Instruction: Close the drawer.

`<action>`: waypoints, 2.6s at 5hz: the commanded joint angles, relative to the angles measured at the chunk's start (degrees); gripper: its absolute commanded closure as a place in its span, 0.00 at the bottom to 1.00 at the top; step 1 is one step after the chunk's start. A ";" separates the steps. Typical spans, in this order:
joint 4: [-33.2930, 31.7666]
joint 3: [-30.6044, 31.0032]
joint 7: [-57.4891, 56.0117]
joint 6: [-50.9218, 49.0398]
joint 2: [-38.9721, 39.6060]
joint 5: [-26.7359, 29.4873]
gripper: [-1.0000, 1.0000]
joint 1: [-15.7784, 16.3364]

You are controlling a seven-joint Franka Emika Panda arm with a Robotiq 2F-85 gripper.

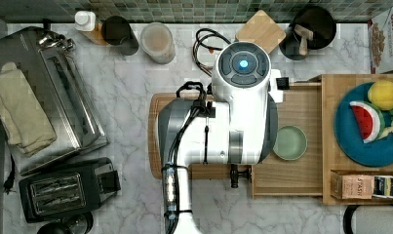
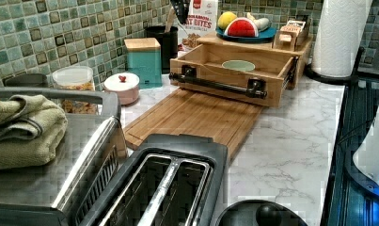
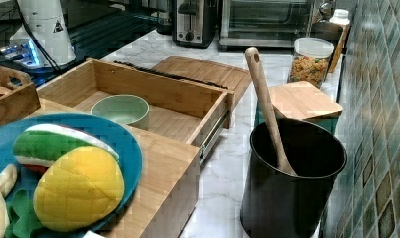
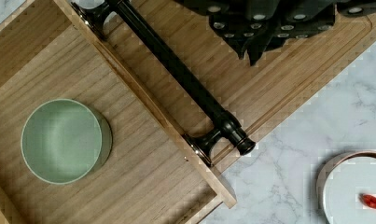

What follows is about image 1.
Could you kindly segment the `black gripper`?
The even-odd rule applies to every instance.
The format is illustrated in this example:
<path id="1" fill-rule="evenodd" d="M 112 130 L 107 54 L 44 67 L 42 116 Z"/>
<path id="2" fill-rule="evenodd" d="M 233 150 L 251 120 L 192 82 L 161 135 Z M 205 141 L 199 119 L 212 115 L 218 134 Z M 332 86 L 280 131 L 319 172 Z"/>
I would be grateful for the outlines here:
<path id="1" fill-rule="evenodd" d="M 240 171 L 238 166 L 235 164 L 232 164 L 230 166 L 230 184 L 232 188 L 238 188 L 239 187 L 239 178 L 243 177 L 247 181 L 252 181 L 252 170 L 250 168 L 246 168 L 243 171 Z"/>

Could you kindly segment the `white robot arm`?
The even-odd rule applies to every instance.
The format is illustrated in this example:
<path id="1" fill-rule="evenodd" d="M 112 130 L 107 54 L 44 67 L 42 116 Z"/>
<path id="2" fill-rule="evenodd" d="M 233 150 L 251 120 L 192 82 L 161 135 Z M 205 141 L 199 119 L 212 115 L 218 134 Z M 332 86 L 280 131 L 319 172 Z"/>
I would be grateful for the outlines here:
<path id="1" fill-rule="evenodd" d="M 268 53 L 255 43 L 234 42 L 215 61 L 212 101 L 202 83 L 188 81 L 179 90 L 196 90 L 198 97 L 176 94 L 159 112 L 155 128 L 166 234 L 200 234 L 192 214 L 191 165 L 256 165 L 272 151 L 278 113 L 270 83 Z"/>

